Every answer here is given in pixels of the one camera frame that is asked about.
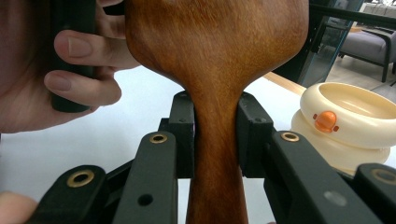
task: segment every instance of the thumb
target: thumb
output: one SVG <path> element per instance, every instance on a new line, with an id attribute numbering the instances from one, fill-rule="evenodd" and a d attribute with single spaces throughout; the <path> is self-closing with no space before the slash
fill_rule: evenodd
<path id="1" fill-rule="evenodd" d="M 9 191 L 0 193 L 0 223 L 25 223 L 37 208 L 33 199 Z"/>

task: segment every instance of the screw hole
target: screw hole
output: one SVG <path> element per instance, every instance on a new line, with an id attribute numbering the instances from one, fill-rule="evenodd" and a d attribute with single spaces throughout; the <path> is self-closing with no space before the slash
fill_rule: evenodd
<path id="1" fill-rule="evenodd" d="M 69 176 L 67 179 L 67 186 L 70 188 L 85 186 L 93 180 L 94 176 L 95 174 L 91 170 L 77 171 Z"/>
<path id="2" fill-rule="evenodd" d="M 139 203 L 140 206 L 148 206 L 153 201 L 154 201 L 154 199 L 152 198 L 152 196 L 150 194 L 143 194 L 137 199 L 137 202 Z"/>
<path id="3" fill-rule="evenodd" d="M 374 169 L 372 174 L 375 179 L 389 184 L 389 185 L 396 185 L 396 174 L 393 172 L 383 170 L 383 169 Z"/>
<path id="4" fill-rule="evenodd" d="M 300 137 L 295 133 L 282 133 L 280 136 L 288 142 L 300 141 Z"/>
<path id="5" fill-rule="evenodd" d="M 157 134 L 152 135 L 150 137 L 149 141 L 154 144 L 159 144 L 159 143 L 166 142 L 167 139 L 168 139 L 168 137 L 166 135 L 157 133 Z"/>

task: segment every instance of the white surface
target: white surface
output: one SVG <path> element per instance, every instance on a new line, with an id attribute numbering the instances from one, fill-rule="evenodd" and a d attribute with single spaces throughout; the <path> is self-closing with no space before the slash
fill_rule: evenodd
<path id="1" fill-rule="evenodd" d="M 123 95 L 115 105 L 65 125 L 30 133 L 2 134 L 0 191 L 12 190 L 36 200 L 56 178 L 82 164 L 107 172 L 131 160 L 140 139 L 168 118 L 174 94 L 182 88 L 140 66 L 116 74 Z M 246 89 L 262 104 L 277 130 L 289 130 L 300 97 L 259 78 Z M 274 221 L 262 179 L 244 179 L 250 223 Z M 184 223 L 189 181 L 179 180 L 179 221 Z"/>

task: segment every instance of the brass grommet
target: brass grommet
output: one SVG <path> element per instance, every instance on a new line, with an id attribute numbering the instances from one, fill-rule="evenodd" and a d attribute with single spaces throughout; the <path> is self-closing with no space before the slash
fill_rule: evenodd
<path id="1" fill-rule="evenodd" d="M 288 142 L 300 141 L 300 137 L 295 133 L 282 133 L 280 136 L 283 138 L 283 140 L 286 140 Z"/>
<path id="2" fill-rule="evenodd" d="M 383 183 L 389 185 L 396 185 L 396 174 L 392 173 L 391 171 L 383 169 L 373 169 L 371 173 L 375 179 Z"/>
<path id="3" fill-rule="evenodd" d="M 162 133 L 156 133 L 152 135 L 149 139 L 149 141 L 154 144 L 164 143 L 166 142 L 166 140 L 168 140 L 168 137 Z"/>
<path id="4" fill-rule="evenodd" d="M 79 188 L 89 184 L 94 177 L 95 174 L 92 170 L 77 171 L 69 176 L 67 179 L 67 186 L 70 188 Z"/>

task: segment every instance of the wooden paddle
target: wooden paddle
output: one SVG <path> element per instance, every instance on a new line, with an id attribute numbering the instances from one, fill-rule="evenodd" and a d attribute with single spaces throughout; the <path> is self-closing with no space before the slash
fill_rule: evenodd
<path id="1" fill-rule="evenodd" d="M 305 41 L 305 0 L 128 0 L 128 47 L 179 83 L 197 115 L 187 223 L 248 223 L 235 142 L 243 89 Z"/>

